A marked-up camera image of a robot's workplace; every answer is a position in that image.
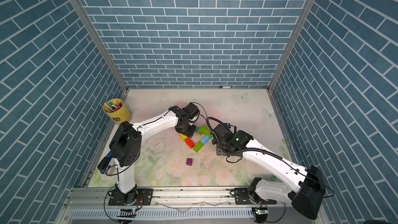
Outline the red block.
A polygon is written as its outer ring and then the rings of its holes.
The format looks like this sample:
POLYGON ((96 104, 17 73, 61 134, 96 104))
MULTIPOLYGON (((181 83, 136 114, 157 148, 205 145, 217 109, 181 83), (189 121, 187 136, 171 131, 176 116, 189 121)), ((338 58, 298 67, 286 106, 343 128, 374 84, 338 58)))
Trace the red block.
POLYGON ((184 142, 188 145, 190 149, 192 149, 195 146, 195 143, 190 138, 185 138, 184 142))

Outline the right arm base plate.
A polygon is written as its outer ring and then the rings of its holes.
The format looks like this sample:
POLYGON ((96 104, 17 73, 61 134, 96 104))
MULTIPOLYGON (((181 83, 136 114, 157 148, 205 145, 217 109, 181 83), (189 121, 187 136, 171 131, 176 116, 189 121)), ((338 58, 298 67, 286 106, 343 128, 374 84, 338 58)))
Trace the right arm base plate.
POLYGON ((254 190, 248 188, 234 188, 230 191, 230 195, 234 198, 236 205, 248 205, 248 204, 277 204, 275 200, 264 200, 260 198, 254 190))

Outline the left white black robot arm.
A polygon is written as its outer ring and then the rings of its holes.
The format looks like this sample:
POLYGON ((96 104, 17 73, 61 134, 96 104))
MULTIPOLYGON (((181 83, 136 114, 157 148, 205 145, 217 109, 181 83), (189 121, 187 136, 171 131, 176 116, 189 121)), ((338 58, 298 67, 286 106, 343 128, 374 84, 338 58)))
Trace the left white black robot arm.
POLYGON ((110 191, 111 200, 115 200, 117 205, 137 203, 141 197, 138 196, 134 163, 140 157, 142 142, 169 128, 191 138, 196 131, 194 123, 199 115, 198 107, 189 103, 184 108, 172 106, 164 113, 145 121, 121 123, 109 145, 115 161, 114 175, 118 177, 115 189, 110 191))

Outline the green block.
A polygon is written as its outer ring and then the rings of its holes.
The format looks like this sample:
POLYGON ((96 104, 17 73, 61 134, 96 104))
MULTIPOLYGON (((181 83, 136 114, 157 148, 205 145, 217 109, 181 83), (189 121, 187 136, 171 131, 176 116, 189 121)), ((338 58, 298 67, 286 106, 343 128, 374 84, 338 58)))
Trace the green block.
POLYGON ((192 149, 193 149, 193 151, 198 153, 201 150, 201 148, 203 147, 203 145, 204 144, 202 142, 198 142, 197 144, 195 144, 195 146, 192 149))
POLYGON ((199 135, 204 135, 203 131, 206 130, 206 129, 208 129, 207 126, 206 126, 206 125, 202 125, 202 126, 199 128, 199 130, 198 130, 197 133, 198 133, 199 135))
POLYGON ((210 139, 212 138, 211 132, 209 130, 204 130, 203 133, 207 135, 210 139))

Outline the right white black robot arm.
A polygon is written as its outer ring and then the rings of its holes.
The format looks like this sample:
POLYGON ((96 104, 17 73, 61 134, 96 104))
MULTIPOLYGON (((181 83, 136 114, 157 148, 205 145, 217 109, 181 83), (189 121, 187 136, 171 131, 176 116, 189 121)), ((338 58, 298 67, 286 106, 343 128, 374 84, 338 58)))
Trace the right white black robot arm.
POLYGON ((209 127, 210 132, 225 156, 238 156, 254 162, 271 172, 282 181, 282 186, 268 186, 264 179, 254 179, 249 189, 252 201, 275 200, 290 203, 293 208, 308 219, 315 220, 326 194, 322 171, 311 166, 306 168, 295 164, 267 149, 252 135, 231 128, 222 121, 208 117, 206 123, 215 121, 218 125, 209 127))

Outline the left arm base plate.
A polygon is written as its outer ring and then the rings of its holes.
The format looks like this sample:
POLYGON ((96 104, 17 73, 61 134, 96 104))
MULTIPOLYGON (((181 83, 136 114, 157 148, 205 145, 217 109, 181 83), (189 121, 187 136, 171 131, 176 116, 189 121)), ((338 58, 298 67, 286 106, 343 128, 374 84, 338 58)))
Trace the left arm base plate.
POLYGON ((118 187, 112 189, 107 196, 109 197, 108 204, 110 206, 124 206, 124 205, 150 205, 152 201, 153 189, 148 188, 133 188, 128 193, 122 193, 118 187))

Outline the yellow block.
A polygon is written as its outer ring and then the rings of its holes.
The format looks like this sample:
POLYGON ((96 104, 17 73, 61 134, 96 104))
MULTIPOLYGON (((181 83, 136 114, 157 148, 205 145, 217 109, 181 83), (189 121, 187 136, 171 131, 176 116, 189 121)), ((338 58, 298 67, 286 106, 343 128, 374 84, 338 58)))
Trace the yellow block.
POLYGON ((179 133, 179 136, 181 137, 181 139, 183 140, 183 141, 185 141, 188 137, 187 136, 185 136, 185 135, 183 135, 183 134, 181 134, 181 133, 179 133))

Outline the purple cube block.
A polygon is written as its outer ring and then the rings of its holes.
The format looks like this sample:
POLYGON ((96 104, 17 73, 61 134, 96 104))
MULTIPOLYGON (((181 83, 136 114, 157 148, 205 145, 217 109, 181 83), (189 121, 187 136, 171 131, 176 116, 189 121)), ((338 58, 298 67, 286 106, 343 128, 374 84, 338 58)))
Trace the purple cube block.
POLYGON ((193 159, 192 158, 187 158, 186 165, 187 166, 192 166, 192 164, 193 164, 193 159))

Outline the light blue block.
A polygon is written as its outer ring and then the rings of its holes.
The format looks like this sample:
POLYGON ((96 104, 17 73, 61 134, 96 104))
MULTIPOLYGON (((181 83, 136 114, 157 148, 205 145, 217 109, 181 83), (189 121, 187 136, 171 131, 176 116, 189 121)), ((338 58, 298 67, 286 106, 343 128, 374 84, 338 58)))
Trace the light blue block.
POLYGON ((208 141, 210 140, 210 137, 205 135, 203 138, 200 140, 200 142, 205 145, 208 141))

